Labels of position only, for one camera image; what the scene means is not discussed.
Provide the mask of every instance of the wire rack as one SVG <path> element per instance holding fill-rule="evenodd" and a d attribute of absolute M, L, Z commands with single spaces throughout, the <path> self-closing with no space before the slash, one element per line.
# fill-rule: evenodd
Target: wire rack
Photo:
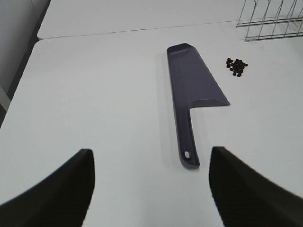
<path fill-rule="evenodd" d="M 245 0 L 236 27 L 247 27 L 247 42 L 300 37 L 302 24 L 303 0 Z"/>

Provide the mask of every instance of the white table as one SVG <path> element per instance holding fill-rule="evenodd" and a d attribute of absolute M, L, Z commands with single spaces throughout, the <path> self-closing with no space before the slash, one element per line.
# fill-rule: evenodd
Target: white table
<path fill-rule="evenodd" d="M 242 19 L 250 19 L 253 2 L 247 0 Z M 238 21 L 243 3 L 244 0 L 52 0 L 38 38 Z M 279 3 L 271 3 L 268 17 L 276 15 Z M 284 7 L 291 3 L 285 1 Z M 259 1 L 256 18 L 263 17 L 266 5 L 267 0 Z"/>
<path fill-rule="evenodd" d="M 0 130 L 0 204 L 80 148 L 96 185 L 84 226 L 223 226 L 211 196 L 212 146 L 303 197 L 303 39 L 244 43 L 234 23 L 38 42 Z M 185 169 L 166 48 L 197 48 L 231 106 L 191 110 L 201 166 Z M 241 78 L 227 57 L 249 64 Z"/>

